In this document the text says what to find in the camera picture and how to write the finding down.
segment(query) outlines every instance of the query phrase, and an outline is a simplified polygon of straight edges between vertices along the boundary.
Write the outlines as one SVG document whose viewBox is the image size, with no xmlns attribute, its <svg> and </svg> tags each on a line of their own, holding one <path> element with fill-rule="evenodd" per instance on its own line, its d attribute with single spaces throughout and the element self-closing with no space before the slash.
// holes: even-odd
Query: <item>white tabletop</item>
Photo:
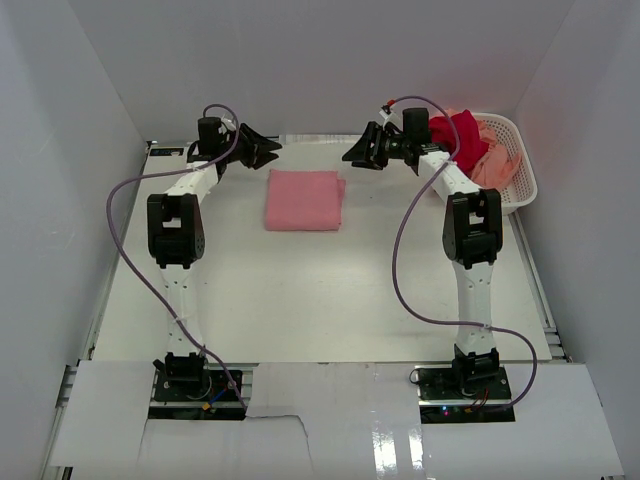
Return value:
<svg viewBox="0 0 640 480">
<path fill-rule="evenodd" d="M 267 232 L 269 168 L 231 165 L 203 201 L 206 251 L 198 269 L 201 330 L 225 361 L 427 362 L 453 357 L 456 329 L 424 324 L 406 313 L 391 284 L 391 249 L 411 199 L 426 180 L 401 162 L 383 172 L 340 161 L 344 144 L 291 144 L 270 164 L 282 170 L 338 170 L 346 179 L 339 232 Z M 151 157 L 146 173 L 179 168 L 183 157 Z M 125 249 L 162 288 L 147 250 L 146 198 L 176 178 L 146 180 L 138 192 Z M 409 303 L 435 319 L 457 319 L 453 269 L 442 243 L 444 204 L 428 192 L 407 226 L 399 277 Z M 551 355 L 513 227 L 492 282 L 493 324 L 527 336 L 540 359 Z M 94 359 L 153 360 L 167 346 L 167 313 L 120 261 Z M 530 360 L 518 339 L 496 334 L 502 360 Z"/>
</svg>

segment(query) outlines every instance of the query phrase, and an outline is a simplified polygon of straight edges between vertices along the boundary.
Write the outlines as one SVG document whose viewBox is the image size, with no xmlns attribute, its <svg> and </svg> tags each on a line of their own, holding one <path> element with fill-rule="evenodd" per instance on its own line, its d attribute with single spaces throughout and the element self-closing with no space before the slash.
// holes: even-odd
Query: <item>black bracket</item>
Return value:
<svg viewBox="0 0 640 480">
<path fill-rule="evenodd" d="M 196 394 L 206 385 L 204 381 L 205 358 L 196 353 L 190 353 L 188 357 L 176 357 L 169 352 L 164 357 L 164 363 L 154 360 L 153 365 L 164 374 L 168 386 L 175 387 L 187 394 Z"/>
<path fill-rule="evenodd" d="M 388 106 L 382 108 L 391 112 Z M 383 128 L 376 122 L 369 122 L 358 142 L 342 156 L 342 161 L 351 162 L 357 168 L 382 170 L 389 164 L 389 159 L 400 159 L 417 175 L 420 155 L 444 149 L 431 143 L 428 109 L 403 110 L 402 124 L 403 130 L 400 130 L 392 123 Z"/>
<path fill-rule="evenodd" d="M 232 162 L 239 161 L 245 167 L 257 170 L 278 158 L 278 155 L 273 153 L 282 148 L 278 142 L 263 137 L 246 123 L 240 125 L 238 134 L 240 137 L 233 152 L 216 163 L 218 179 L 222 178 L 227 165 Z M 227 130 L 219 117 L 199 119 L 198 155 L 189 155 L 187 162 L 209 162 L 219 157 L 231 147 L 234 135 L 235 132 Z"/>
<path fill-rule="evenodd" d="M 180 226 L 164 224 L 180 220 Z M 204 229 L 198 196 L 166 193 L 149 195 L 147 199 L 147 237 L 149 253 L 160 268 L 182 265 L 189 268 L 204 255 Z"/>
<path fill-rule="evenodd" d="M 471 352 L 465 355 L 454 345 L 454 358 L 451 370 L 460 388 L 465 390 L 482 389 L 495 380 L 500 370 L 500 355 L 495 348 L 484 355 Z"/>
<path fill-rule="evenodd" d="M 472 214 L 482 222 L 472 223 Z M 449 195 L 442 244 L 449 260 L 467 270 L 476 263 L 493 264 L 502 249 L 500 192 L 490 189 Z"/>
</svg>

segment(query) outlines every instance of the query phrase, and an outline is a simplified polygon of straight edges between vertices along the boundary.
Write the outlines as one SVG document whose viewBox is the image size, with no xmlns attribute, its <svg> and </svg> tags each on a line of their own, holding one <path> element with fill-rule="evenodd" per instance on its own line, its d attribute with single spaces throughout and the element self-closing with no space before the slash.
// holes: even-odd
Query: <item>white wall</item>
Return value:
<svg viewBox="0 0 640 480">
<path fill-rule="evenodd" d="M 264 134 L 360 133 L 392 96 L 513 111 L 573 0 L 70 0 L 145 139 L 226 102 Z"/>
<path fill-rule="evenodd" d="M 0 478 L 21 480 L 114 258 L 109 187 L 144 143 L 66 0 L 2 0 L 0 64 Z"/>
<path fill-rule="evenodd" d="M 638 45 L 637 2 L 577 1 L 516 112 L 540 188 L 522 212 L 527 236 L 631 479 L 640 479 Z"/>
</svg>

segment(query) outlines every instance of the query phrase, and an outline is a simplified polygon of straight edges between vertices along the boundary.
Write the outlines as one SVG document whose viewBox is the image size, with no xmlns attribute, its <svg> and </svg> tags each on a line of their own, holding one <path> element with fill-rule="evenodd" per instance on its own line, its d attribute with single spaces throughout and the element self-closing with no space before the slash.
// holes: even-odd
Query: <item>cable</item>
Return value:
<svg viewBox="0 0 640 480">
<path fill-rule="evenodd" d="M 233 142 L 231 143 L 231 146 L 226 152 L 224 152 L 219 157 L 214 158 L 210 162 L 205 163 L 202 167 L 200 167 L 200 169 L 209 168 L 210 166 L 215 165 L 216 163 L 227 158 L 231 154 L 231 152 L 233 152 L 233 150 L 236 148 L 236 145 L 238 145 L 238 140 L 240 138 L 240 124 L 238 123 L 238 117 L 236 116 L 235 112 L 231 110 L 229 107 L 227 107 L 226 105 L 222 105 L 221 103 L 212 103 L 211 105 L 207 105 L 205 107 L 203 116 L 205 116 L 207 111 L 210 110 L 211 108 L 222 108 L 227 112 L 229 112 L 229 114 L 231 114 L 231 116 L 233 117 L 233 123 L 236 125 L 236 134 L 233 136 Z M 213 358 L 216 362 L 218 362 L 220 367 L 222 367 L 222 370 L 224 370 L 224 373 L 229 379 L 229 382 L 231 382 L 231 386 L 233 387 L 233 391 L 235 392 L 235 394 L 238 397 L 238 400 L 240 401 L 240 405 L 242 405 L 242 408 L 244 408 L 244 410 L 246 411 L 247 405 L 244 403 L 244 400 L 242 400 L 242 396 L 240 395 L 238 386 L 236 385 L 235 380 L 231 376 L 231 372 L 229 372 L 229 369 L 227 368 L 226 364 L 222 361 L 222 359 L 218 355 L 213 353 L 211 350 L 207 349 L 204 345 L 200 345 L 196 341 L 196 339 L 193 338 L 193 336 L 189 333 L 187 328 L 184 326 L 184 323 L 182 323 L 182 320 L 180 320 L 180 318 L 178 317 L 178 314 L 173 309 L 171 304 L 167 301 L 166 298 L 164 298 L 164 295 L 162 295 L 162 293 L 160 293 L 151 284 L 151 282 L 147 279 L 147 277 L 145 277 L 144 274 L 138 269 L 138 267 L 136 267 L 135 264 L 131 261 L 131 258 L 129 258 L 129 255 L 127 254 L 127 252 L 124 251 L 122 240 L 120 240 L 120 238 L 118 237 L 118 232 L 116 230 L 115 222 L 113 221 L 113 212 L 112 212 L 113 198 L 121 188 L 129 185 L 130 183 L 137 183 L 142 180 L 147 180 L 149 178 L 170 177 L 172 175 L 182 175 L 185 173 L 192 173 L 192 172 L 193 172 L 192 169 L 185 168 L 182 170 L 172 170 L 169 172 L 148 173 L 146 175 L 139 175 L 137 177 L 128 178 L 127 180 L 123 180 L 122 182 L 117 184 L 115 187 L 113 187 L 113 189 L 109 193 L 109 196 L 107 197 L 106 209 L 107 209 L 107 223 L 109 224 L 109 232 L 111 233 L 111 238 L 113 238 L 113 242 L 116 245 L 116 249 L 118 250 L 118 253 L 122 257 L 124 262 L 129 266 L 129 268 L 134 273 L 134 275 L 138 277 L 140 281 L 149 289 L 149 291 L 153 295 L 155 295 L 155 297 L 160 301 L 160 303 L 164 305 L 164 307 L 167 309 L 171 317 L 176 321 L 176 325 L 178 325 L 178 327 L 182 331 L 183 335 L 187 338 L 187 340 L 189 340 L 193 344 L 193 346 L 196 347 L 200 352 L 205 353 L 206 355 L 209 355 L 211 358 Z"/>
<path fill-rule="evenodd" d="M 411 315 L 416 317 L 418 320 L 421 320 L 421 321 L 423 321 L 425 323 L 429 323 L 431 325 L 486 328 L 487 330 L 489 330 L 491 332 L 506 333 L 506 334 L 509 334 L 509 335 L 513 335 L 515 337 L 518 337 L 524 343 L 526 343 L 527 347 L 529 347 L 529 350 L 531 350 L 531 357 L 532 357 L 532 361 L 533 361 L 533 365 L 532 365 L 532 369 L 531 369 L 531 377 L 529 378 L 529 382 L 524 387 L 524 390 L 522 390 L 520 395 L 518 395 L 511 402 L 509 402 L 509 403 L 507 403 L 505 405 L 502 405 L 499 408 L 499 410 L 513 407 L 515 404 L 520 402 L 527 395 L 527 393 L 529 393 L 529 390 L 531 390 L 531 387 L 533 386 L 533 382 L 536 379 L 536 374 L 538 372 L 538 355 L 536 354 L 536 349 L 534 348 L 533 344 L 529 341 L 529 339 L 527 339 L 521 333 L 516 332 L 515 330 L 510 330 L 508 328 L 494 327 L 494 326 L 485 326 L 484 324 L 482 324 L 480 322 L 433 320 L 431 318 L 425 317 L 424 315 L 420 315 L 413 308 L 411 308 L 411 306 L 407 303 L 405 298 L 402 296 L 402 292 L 400 292 L 400 286 L 398 284 L 398 249 L 400 247 L 400 240 L 402 239 L 402 234 L 404 233 L 404 229 L 407 226 L 407 222 L 409 221 L 409 217 L 411 216 L 411 213 L 413 213 L 413 210 L 416 208 L 416 205 L 418 204 L 418 201 L 420 200 L 422 195 L 424 195 L 424 193 L 429 189 L 429 187 L 431 185 L 433 185 L 433 182 L 436 181 L 438 176 L 445 170 L 445 168 L 447 168 L 450 163 L 454 163 L 454 159 L 455 159 L 456 155 L 458 155 L 458 152 L 460 151 L 460 135 L 458 134 L 458 130 L 456 129 L 456 126 L 454 125 L 454 123 L 451 120 L 451 118 L 449 117 L 449 115 L 447 115 L 447 112 L 445 112 L 442 107 L 440 107 L 437 103 L 432 102 L 428 98 L 421 97 L 420 95 L 405 95 L 403 97 L 398 97 L 395 100 L 390 100 L 387 103 L 387 105 L 391 106 L 394 103 L 398 103 L 398 102 L 401 102 L 403 100 L 420 100 L 420 101 L 426 102 L 429 105 L 432 105 L 433 107 L 437 108 L 444 115 L 444 117 L 447 119 L 447 122 L 449 123 L 449 126 L 453 130 L 453 135 L 456 138 L 456 148 L 453 151 L 453 153 L 451 154 L 451 156 L 449 157 L 449 160 L 447 162 L 443 163 L 442 166 L 433 174 L 433 176 L 429 180 L 427 180 L 427 183 L 425 183 L 424 186 L 420 189 L 418 194 L 415 196 L 415 198 L 413 199 L 413 201 L 409 205 L 409 209 L 407 210 L 407 213 L 404 214 L 404 217 L 402 218 L 402 221 L 400 222 L 400 227 L 398 228 L 398 233 L 396 235 L 396 240 L 395 240 L 395 243 L 393 245 L 393 256 L 392 256 L 392 259 L 391 259 L 391 275 L 392 275 L 392 279 L 393 279 L 393 289 L 394 289 L 394 291 L 396 293 L 396 297 L 398 297 L 398 300 L 400 301 L 400 303 L 402 304 L 404 309 L 407 312 L 409 312 Z"/>
</svg>

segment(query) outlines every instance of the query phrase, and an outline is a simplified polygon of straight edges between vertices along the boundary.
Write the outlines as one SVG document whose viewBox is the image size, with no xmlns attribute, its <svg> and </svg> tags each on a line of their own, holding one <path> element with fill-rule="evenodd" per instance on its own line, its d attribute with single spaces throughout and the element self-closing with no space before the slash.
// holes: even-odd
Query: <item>laundry basket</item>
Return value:
<svg viewBox="0 0 640 480">
<path fill-rule="evenodd" d="M 533 176 L 529 156 L 524 148 L 518 127 L 511 120 L 492 113 L 474 113 L 473 116 L 476 120 L 484 120 L 487 125 L 496 131 L 498 142 L 507 147 L 509 158 L 513 158 L 518 152 L 522 154 L 520 168 L 518 168 L 507 188 L 500 192 L 502 214 L 509 215 L 518 208 L 533 202 L 538 194 L 538 185 L 536 185 L 536 179 Z"/>
</svg>

